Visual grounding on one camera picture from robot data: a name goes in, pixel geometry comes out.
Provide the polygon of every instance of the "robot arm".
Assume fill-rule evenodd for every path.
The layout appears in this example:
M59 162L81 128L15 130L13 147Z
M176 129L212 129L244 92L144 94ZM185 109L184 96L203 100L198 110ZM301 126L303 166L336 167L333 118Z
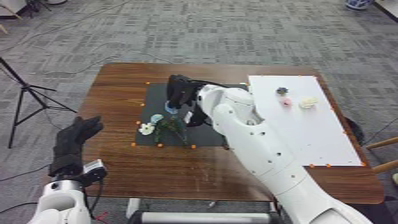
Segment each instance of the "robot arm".
M57 134L54 163L50 165L52 183L45 186L34 218L29 224L89 224L91 211L84 189L102 181L107 170L102 160L82 165L86 140L104 129L100 117L75 119L73 125Z
M178 80L180 76L173 76L171 87ZM322 190L276 128L256 114L251 93L239 88L201 84L196 91L191 91L198 97L185 96L180 99L196 100L200 109L192 117L198 113L212 118L214 129L226 136L237 158L269 187L294 223L370 224L358 210Z

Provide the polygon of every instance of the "black object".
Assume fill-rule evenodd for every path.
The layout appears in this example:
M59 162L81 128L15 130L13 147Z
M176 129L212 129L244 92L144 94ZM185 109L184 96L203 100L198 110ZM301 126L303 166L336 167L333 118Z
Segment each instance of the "black object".
M41 11L41 6L47 8L49 11L52 11L52 9L49 8L41 0L25 0L25 2L27 2L27 7L31 9L31 18L34 18L34 12L38 13Z
M17 74L17 71L13 70L4 58L0 57L0 64L4 65L11 75L13 75L13 78L17 80L17 82L20 83L22 85L22 91L20 91L20 99L18 99L18 106L17 106L17 114L15 114L15 122L13 122L13 129L11 129L11 137L9 137L9 148L13 147L13 140L15 140L15 132L17 132L17 126L29 120L29 118L47 109L52 109L52 110L63 110L63 111L72 111L77 113L77 111L57 101L54 100L36 89L43 89L43 90L49 90L49 91L57 91L56 89L50 89L47 87L41 87L41 86L36 86L36 85L31 85L20 75ZM34 113L20 120L20 110L22 110L22 101L24 101L24 94L29 93L38 101L38 103L41 104L41 109L38 109L34 111ZM45 102L45 100L40 98L40 96L45 97L45 99L49 99L56 104L59 104L59 106L50 106Z
M185 104L192 106L192 101L196 102L198 91L208 84L228 88L226 85L216 82L194 80L184 75L171 75L168 82L168 100L171 108L180 109Z
M351 129L352 129L352 133L354 133L354 136L356 136L356 139L358 139L358 143L363 146L365 145L365 131L363 131L363 128L361 128L359 124L356 123L356 121L349 117L345 117L345 120L347 120Z
M374 224L395 224L395 217L386 203L377 205L349 204L363 213Z
M82 174L82 151L86 140L104 129L102 117L84 120L75 118L72 126L57 134L57 143L54 147L54 163L50 165L50 176L77 176Z
M246 89L246 85L228 85L228 87L237 87ZM166 119L171 118L171 114L166 111L166 101L168 101L168 84L152 83L146 90L146 106L141 114L143 123L150 123L152 116L155 114L162 114ZM178 117L184 119L185 115L192 111L192 107L189 105L182 105L182 109L178 110ZM216 132L214 127L208 125L201 125L198 127L187 128L187 136L189 136L189 144L196 146L224 146L226 142L223 139L223 135ZM155 133L148 136L136 133L136 143L137 145L155 146ZM184 146L184 142L176 135L166 131L162 133L162 143L166 146Z

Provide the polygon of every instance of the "white paper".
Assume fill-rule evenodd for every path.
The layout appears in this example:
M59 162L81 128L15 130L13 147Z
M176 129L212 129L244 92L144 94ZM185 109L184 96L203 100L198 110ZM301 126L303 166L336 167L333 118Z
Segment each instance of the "white paper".
M258 114L278 129L303 165L361 166L317 77L255 75L249 81ZM288 88L290 107L281 103L280 87ZM299 106L306 97L319 99L311 109Z

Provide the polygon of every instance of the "black cable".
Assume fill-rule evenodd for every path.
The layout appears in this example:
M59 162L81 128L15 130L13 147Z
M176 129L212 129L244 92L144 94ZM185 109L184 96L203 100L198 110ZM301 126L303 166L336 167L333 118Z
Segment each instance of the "black cable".
M25 206L25 205L36 205L38 202L27 202L27 203L22 203L20 205L13 206L11 208L8 208L6 210L0 211L0 214L4 214L9 210L13 210L15 208Z
M24 176L24 175L27 175L27 174L38 172L38 171L43 170L49 166L50 166L50 164L49 164L47 166L43 166L40 169L36 169L36 170L25 172L25 173L22 173L22 174L18 174L17 176L8 177L6 179L0 179L0 181L11 180L11 179L15 179L17 177L20 177L20 176Z
M50 118L50 115L49 115L49 113L47 113L47 110L45 110L45 114L47 114L47 119L49 119L50 124L54 125L54 127L56 127L59 130L63 130L63 128L54 124L54 120L52 120L52 118Z
M386 130L386 128L390 127L390 125L397 122L397 120L398 120L398 118L395 118L395 120L388 123L388 125L384 126L384 128L374 134L374 136L370 137L370 140L365 142L365 145L370 143L370 141L374 140L374 138L377 137L377 135L381 134L381 132Z
M56 127L59 130L63 130L63 128L54 124L54 121L52 121L50 115L49 115L49 113L47 113L47 110L45 110L45 114L47 114L47 119L49 119L50 124L54 125L54 127Z
M93 206L91 206L91 209L89 209L91 214L95 214L95 209L97 209L97 204L98 204L98 201L100 201L100 198L102 198L102 194L104 194L104 180L100 180L100 189L98 189L98 194L97 194L97 200L95 200L95 203L93 203Z
M89 197L88 197L88 192L86 192L86 188L84 188L84 204L86 204L86 207L89 209ZM97 217L93 215L93 212L89 210L89 213L91 213L91 219L97 220Z

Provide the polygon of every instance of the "tripod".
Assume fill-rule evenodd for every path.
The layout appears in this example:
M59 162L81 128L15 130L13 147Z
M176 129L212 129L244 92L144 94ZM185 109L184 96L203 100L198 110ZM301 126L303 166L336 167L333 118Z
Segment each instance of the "tripod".
M15 114L15 122L13 122L13 129L11 129L11 136L9 136L9 148L13 147L13 141L15 141L15 133L17 133L17 126L29 120L31 117L34 117L34 115L47 109L52 109L52 110L61 110L61 111L72 111L77 113L77 111L57 101L54 100L36 89L43 89L43 90L49 90L49 91L57 91L56 89L50 89L47 87L41 87L41 86L36 86L36 85L31 85L20 75L17 74L8 62L4 61L4 58L0 57L0 64L4 65L11 75L13 75L13 78L15 78L15 81L20 83L22 85L22 90L20 90L20 99L18 99L18 106L17 106L17 114ZM25 93L29 93L41 105L41 108L31 113L31 115L20 119L20 111L22 111L22 102L24 102L24 95ZM40 98L40 96L43 96L43 98L47 100L50 100L59 106L50 106L49 103L47 103L47 100L43 100Z

